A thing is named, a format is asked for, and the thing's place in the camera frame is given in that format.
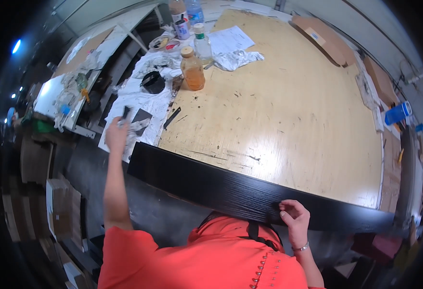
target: black wood grain panel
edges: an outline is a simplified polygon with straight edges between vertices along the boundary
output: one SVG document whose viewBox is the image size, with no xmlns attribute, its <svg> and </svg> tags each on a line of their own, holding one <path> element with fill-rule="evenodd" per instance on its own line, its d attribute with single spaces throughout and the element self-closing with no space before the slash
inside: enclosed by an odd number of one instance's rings
<svg viewBox="0 0 423 289">
<path fill-rule="evenodd" d="M 382 232 L 393 213 L 352 205 L 224 170 L 139 142 L 128 174 L 187 202 L 231 216 L 284 225 L 278 204 L 301 202 L 311 213 L 309 229 Z"/>
</svg>

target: silver bracelet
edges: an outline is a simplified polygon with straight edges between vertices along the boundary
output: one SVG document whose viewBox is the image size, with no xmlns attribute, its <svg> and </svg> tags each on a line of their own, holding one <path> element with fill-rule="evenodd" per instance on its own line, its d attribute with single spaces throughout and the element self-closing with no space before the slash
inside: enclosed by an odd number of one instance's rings
<svg viewBox="0 0 423 289">
<path fill-rule="evenodd" d="M 304 247 L 301 247 L 301 248 L 299 248 L 299 249 L 294 249 L 294 248 L 292 247 L 292 251 L 293 251 L 293 252 L 295 252 L 295 251 L 304 251 L 304 250 L 306 250 L 308 247 L 309 247 L 309 241 L 306 243 L 306 245 L 304 245 Z"/>
</svg>

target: concrete floor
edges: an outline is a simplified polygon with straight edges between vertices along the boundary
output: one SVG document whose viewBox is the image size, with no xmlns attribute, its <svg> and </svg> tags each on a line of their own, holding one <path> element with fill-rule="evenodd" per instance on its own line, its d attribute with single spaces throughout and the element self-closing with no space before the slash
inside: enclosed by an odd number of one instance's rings
<svg viewBox="0 0 423 289">
<path fill-rule="evenodd" d="M 74 150 L 58 147 L 53 174 L 62 172 L 69 182 L 87 199 L 87 234 L 89 238 L 103 234 L 103 204 L 108 153 L 99 149 L 99 135 L 91 140 L 81 137 Z M 128 164 L 123 163 L 126 172 Z M 150 233 L 160 247 L 186 244 L 191 230 L 211 212 L 168 196 L 125 173 L 125 186 L 130 217 L 135 229 Z M 287 254 L 292 255 L 286 227 L 275 226 Z M 359 255 L 349 248 L 352 236 L 309 231 L 311 250 L 319 267 L 350 263 Z"/>
</svg>

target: black container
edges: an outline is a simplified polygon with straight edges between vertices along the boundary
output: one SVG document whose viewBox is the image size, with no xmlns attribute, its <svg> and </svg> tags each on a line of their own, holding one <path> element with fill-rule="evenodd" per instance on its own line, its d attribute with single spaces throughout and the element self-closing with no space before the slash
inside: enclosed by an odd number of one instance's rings
<svg viewBox="0 0 423 289">
<path fill-rule="evenodd" d="M 165 88 L 165 80 L 163 79 L 163 77 L 160 76 L 160 73 L 158 71 L 152 71 L 146 74 L 141 84 L 142 83 L 147 92 L 151 94 L 159 94 Z"/>
</svg>

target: blue light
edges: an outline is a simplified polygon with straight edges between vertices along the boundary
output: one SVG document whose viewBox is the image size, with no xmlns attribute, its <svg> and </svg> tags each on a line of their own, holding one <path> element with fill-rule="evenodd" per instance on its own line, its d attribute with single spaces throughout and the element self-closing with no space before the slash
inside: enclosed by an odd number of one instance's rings
<svg viewBox="0 0 423 289">
<path fill-rule="evenodd" d="M 17 52 L 17 50 L 19 49 L 19 46 L 20 46 L 20 39 L 17 40 L 17 43 L 14 46 L 14 49 L 12 49 L 12 54 Z"/>
</svg>

